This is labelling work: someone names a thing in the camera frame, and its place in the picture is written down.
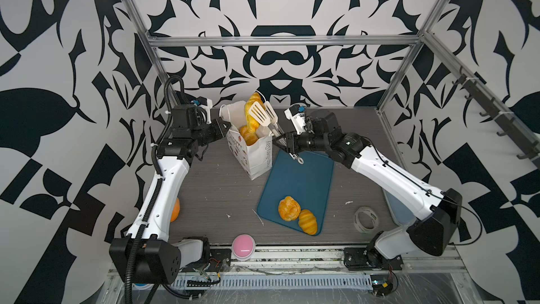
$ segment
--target croissant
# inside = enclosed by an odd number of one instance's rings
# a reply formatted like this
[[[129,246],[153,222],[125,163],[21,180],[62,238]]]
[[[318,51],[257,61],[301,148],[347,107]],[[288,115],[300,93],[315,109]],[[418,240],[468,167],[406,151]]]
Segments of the croissant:
[[[302,228],[303,232],[309,235],[315,235],[317,233],[317,219],[312,212],[304,209],[298,216],[298,225]]]
[[[255,133],[247,132],[247,126],[240,127],[240,135],[242,135],[248,146],[253,145],[259,139]]]
[[[285,221],[293,221],[300,214],[300,205],[292,197],[287,196],[279,202],[278,212],[280,217]]]
[[[254,92],[251,97],[247,100],[246,105],[244,105],[244,114],[246,114],[246,121],[247,121],[247,131],[248,133],[254,133],[257,128],[259,128],[260,123],[257,122],[249,113],[249,108],[255,101],[258,101],[263,108],[265,106],[262,104],[261,96],[259,93]]]

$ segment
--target paper bag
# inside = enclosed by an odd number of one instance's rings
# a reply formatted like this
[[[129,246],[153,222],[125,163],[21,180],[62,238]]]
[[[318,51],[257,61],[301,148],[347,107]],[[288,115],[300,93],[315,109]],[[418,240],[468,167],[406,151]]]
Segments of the paper bag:
[[[238,101],[230,105],[222,105],[219,115],[232,124],[227,132],[229,149],[249,178],[254,180],[272,168],[272,132],[268,127],[260,126],[256,132],[259,140],[251,146],[246,145],[246,141],[238,131],[247,124],[246,114],[244,114],[245,104],[246,101]]]

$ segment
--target black and white patterned wall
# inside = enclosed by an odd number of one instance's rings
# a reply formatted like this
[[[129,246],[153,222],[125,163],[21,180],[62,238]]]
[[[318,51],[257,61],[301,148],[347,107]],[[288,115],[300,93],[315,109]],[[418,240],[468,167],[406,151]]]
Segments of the black and white patterned wall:
[[[156,37],[416,34],[435,0],[135,0]],[[274,105],[375,106],[404,46],[176,47],[159,51],[192,95],[254,90]]]
[[[0,0],[3,303],[103,284],[153,175],[160,86],[120,0]]]
[[[451,0],[435,34],[531,130],[540,133],[540,0]],[[385,110],[407,168],[463,195],[484,224],[458,251],[488,300],[540,300],[540,171],[424,47]],[[454,242],[480,232],[462,211]]]

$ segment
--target gray wooden tabletop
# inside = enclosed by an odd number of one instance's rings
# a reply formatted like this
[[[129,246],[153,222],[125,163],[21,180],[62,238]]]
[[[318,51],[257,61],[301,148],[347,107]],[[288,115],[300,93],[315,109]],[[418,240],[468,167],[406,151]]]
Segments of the gray wooden tabletop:
[[[374,109],[329,111],[336,114],[344,133],[355,132],[367,136],[385,156],[395,161],[395,154]],[[292,123],[283,116],[283,110],[276,112],[283,129],[286,132],[294,130]],[[217,115],[216,110],[212,110],[212,113]],[[278,149],[273,147],[274,158],[277,153]],[[250,181],[229,150],[227,140],[224,138],[212,143],[202,162],[193,161],[180,187],[180,214],[171,223],[169,241],[178,242],[187,236],[206,236],[213,245],[230,245],[236,236],[250,234],[258,245],[368,242],[372,235],[361,234],[353,226],[353,215],[361,206],[371,207],[379,216],[379,230],[396,227],[381,187],[341,164],[334,165],[325,220],[318,236],[310,236],[264,219],[263,225],[254,210],[257,209],[268,175],[269,172]]]

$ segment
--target cutting board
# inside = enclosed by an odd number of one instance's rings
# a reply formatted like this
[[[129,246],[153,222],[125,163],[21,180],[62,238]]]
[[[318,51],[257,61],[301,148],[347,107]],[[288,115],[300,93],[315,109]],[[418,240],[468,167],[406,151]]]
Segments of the cutting board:
[[[315,215],[317,233],[314,236],[317,236],[325,219],[334,161],[325,154],[314,152],[301,152],[299,156],[304,160],[303,165],[284,151],[278,153],[262,191],[257,213],[268,221],[303,233],[298,220],[287,222],[279,216],[279,202],[291,196],[302,209],[308,209]]]

